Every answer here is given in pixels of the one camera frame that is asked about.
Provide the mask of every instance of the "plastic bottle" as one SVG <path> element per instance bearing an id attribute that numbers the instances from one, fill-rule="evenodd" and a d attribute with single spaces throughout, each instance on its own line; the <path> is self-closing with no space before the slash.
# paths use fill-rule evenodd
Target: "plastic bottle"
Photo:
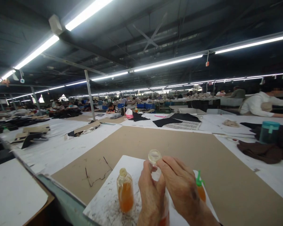
<path id="1" fill-rule="evenodd" d="M 151 176 L 155 181 L 158 181 L 161 175 L 161 169 L 157 166 L 157 161 L 161 158 L 162 156 L 159 151 L 150 150 L 148 159 L 150 161 Z M 169 193 L 167 189 L 165 189 L 163 214 L 159 226 L 170 226 Z"/>
<path id="2" fill-rule="evenodd" d="M 121 168 L 117 178 L 117 191 L 120 210 L 129 212 L 134 204 L 133 180 L 125 168 Z"/>
<path id="3" fill-rule="evenodd" d="M 198 187 L 198 193 L 199 193 L 200 199 L 202 199 L 203 202 L 206 202 L 206 194 L 205 194 L 204 187 L 202 186 L 202 180 L 200 180 L 200 173 L 201 171 L 199 170 L 198 177 L 196 178 L 196 184 Z"/>

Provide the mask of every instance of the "bottle lid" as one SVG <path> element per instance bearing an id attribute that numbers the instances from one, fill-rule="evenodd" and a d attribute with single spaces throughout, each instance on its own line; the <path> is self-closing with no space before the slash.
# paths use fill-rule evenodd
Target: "bottle lid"
<path id="1" fill-rule="evenodd" d="M 125 176 L 127 175 L 126 169 L 125 169 L 125 168 L 121 168 L 121 169 L 119 170 L 119 175 L 120 175 L 121 177 L 125 177 Z"/>
<path id="2" fill-rule="evenodd" d="M 199 170 L 198 171 L 198 177 L 196 178 L 196 184 L 197 184 L 198 187 L 201 187 L 202 182 L 204 182 L 203 180 L 200 180 L 200 173 L 201 173 L 201 171 Z"/>

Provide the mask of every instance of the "sewing workshop table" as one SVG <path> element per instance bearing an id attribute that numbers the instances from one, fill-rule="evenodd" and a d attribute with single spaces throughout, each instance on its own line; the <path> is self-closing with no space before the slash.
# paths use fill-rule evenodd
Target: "sewing workshop table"
<path id="1" fill-rule="evenodd" d="M 283 119 L 281 118 L 264 118 L 258 116 L 235 116 L 235 115 L 202 115 L 202 124 L 198 131 L 177 130 L 168 127 L 158 128 L 153 121 L 162 119 L 166 114 L 144 114 L 150 120 L 145 121 L 129 121 L 125 120 L 121 124 L 101 124 L 99 128 L 91 133 L 84 134 L 83 136 L 76 137 L 71 140 L 64 140 L 64 135 L 74 129 L 87 125 L 87 122 L 64 119 L 51 119 L 43 124 L 50 124 L 51 132 L 49 133 L 49 141 L 43 145 L 32 145 L 23 150 L 14 150 L 14 153 L 18 159 L 20 159 L 26 168 L 37 178 L 45 184 L 45 186 L 55 194 L 60 211 L 64 218 L 73 225 L 96 225 L 92 221 L 88 220 L 82 212 L 85 209 L 85 205 L 79 202 L 72 194 L 64 191 L 60 188 L 60 185 L 52 180 L 51 175 L 59 171 L 72 161 L 86 153 L 88 150 L 99 144 L 105 138 L 116 132 L 122 126 L 142 126 L 148 128 L 156 128 L 159 130 L 173 130 L 184 132 L 199 132 L 214 134 L 214 136 L 225 145 L 238 159 L 240 159 L 246 166 L 255 172 L 265 183 L 267 183 L 273 190 L 275 190 L 283 198 L 283 161 L 278 164 L 268 165 L 262 161 L 250 158 L 244 155 L 236 144 L 229 141 L 228 137 L 235 137 L 239 140 L 254 143 L 253 134 L 247 132 L 244 127 L 227 129 L 221 125 L 225 119 L 230 119 L 236 122 L 250 122 L 250 123 L 262 123 L 263 121 L 277 121 L 283 125 Z M 13 140 L 15 134 L 22 131 L 22 128 L 17 131 L 11 131 L 8 134 L 8 141 Z M 173 139 L 177 139 L 176 133 L 174 133 Z"/>

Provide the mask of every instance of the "gray shirt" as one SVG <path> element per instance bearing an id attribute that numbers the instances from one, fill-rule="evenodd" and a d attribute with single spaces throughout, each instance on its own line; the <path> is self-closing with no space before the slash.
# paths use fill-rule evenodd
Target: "gray shirt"
<path id="1" fill-rule="evenodd" d="M 231 94 L 231 98 L 245 98 L 246 91 L 244 89 L 237 89 Z"/>

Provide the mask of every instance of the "hand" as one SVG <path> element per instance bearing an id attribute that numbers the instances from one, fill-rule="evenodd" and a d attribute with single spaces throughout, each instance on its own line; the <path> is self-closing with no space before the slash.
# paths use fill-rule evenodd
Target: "hand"
<path id="1" fill-rule="evenodd" d="M 165 178 L 167 190 L 177 212 L 189 225 L 219 225 L 210 209 L 200 199 L 193 170 L 182 161 L 164 156 L 157 165 Z"/>
<path id="2" fill-rule="evenodd" d="M 137 226 L 158 225 L 163 214 L 165 180 L 161 174 L 158 182 L 154 181 L 149 166 L 149 161 L 144 161 L 144 168 L 138 181 L 142 209 Z"/>

